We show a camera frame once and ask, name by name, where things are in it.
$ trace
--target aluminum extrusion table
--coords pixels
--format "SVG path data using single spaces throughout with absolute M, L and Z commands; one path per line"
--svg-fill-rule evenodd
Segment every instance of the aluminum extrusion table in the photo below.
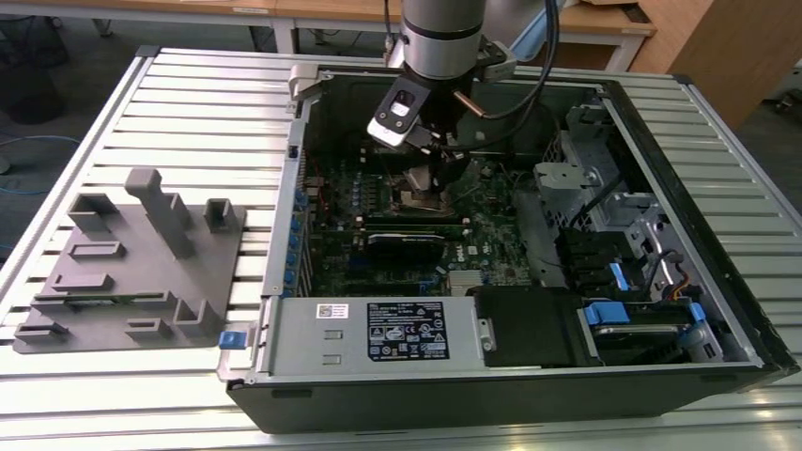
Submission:
M 219 350 L 20 355 L 13 330 L 51 272 L 77 193 L 123 190 L 132 166 L 161 171 L 187 204 L 228 197 L 248 208 L 227 320 L 257 316 L 260 280 L 299 62 L 377 59 L 161 49 L 139 56 L 0 272 L 0 449 L 281 447 L 329 449 L 802 449 L 802 375 L 703 399 L 648 419 L 377 434 L 261 433 L 216 379 Z M 532 73 L 536 70 L 522 69 Z M 610 77 L 556 70 L 571 77 Z M 791 351 L 802 353 L 802 222 L 694 86 L 662 75 L 615 78 Z

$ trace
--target robotic arm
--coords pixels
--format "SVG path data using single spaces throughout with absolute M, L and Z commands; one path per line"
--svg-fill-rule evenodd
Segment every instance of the robotic arm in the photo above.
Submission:
M 546 0 L 547 9 L 552 5 L 555 0 Z M 494 118 L 470 100 L 474 78 L 494 82 L 515 71 L 512 53 L 483 37 L 483 15 L 484 0 L 403 0 L 396 43 L 403 46 L 403 74 L 367 131 L 388 147 L 407 148 L 427 160 L 404 173 L 421 193 L 439 193 L 470 163 L 467 150 L 448 149 L 464 112 Z

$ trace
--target wooden table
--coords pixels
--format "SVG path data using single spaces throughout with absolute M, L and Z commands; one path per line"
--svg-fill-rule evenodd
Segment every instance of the wooden table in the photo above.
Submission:
M 0 0 L 0 13 L 269 26 L 283 54 L 297 52 L 300 28 L 384 31 L 381 0 Z M 393 30 L 399 29 L 400 13 L 401 0 L 391 0 Z M 584 4 L 566 8 L 560 22 L 560 42 L 615 47 L 607 62 L 612 71 L 627 70 L 644 38 L 655 31 L 650 23 L 634 23 L 620 9 Z

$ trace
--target power supply label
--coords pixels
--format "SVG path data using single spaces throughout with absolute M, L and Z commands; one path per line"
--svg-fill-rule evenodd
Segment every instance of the power supply label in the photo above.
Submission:
M 369 303 L 367 356 L 373 362 L 447 359 L 442 303 Z

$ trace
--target barcode sticker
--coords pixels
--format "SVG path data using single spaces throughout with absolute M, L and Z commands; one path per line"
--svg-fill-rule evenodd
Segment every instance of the barcode sticker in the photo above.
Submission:
M 319 303 L 317 319 L 348 319 L 347 303 Z
M 247 14 L 267 14 L 269 12 L 265 8 L 232 8 L 233 12 L 244 12 Z
M 636 28 L 624 28 L 622 33 L 626 35 L 647 35 L 651 32 L 648 30 L 638 30 Z

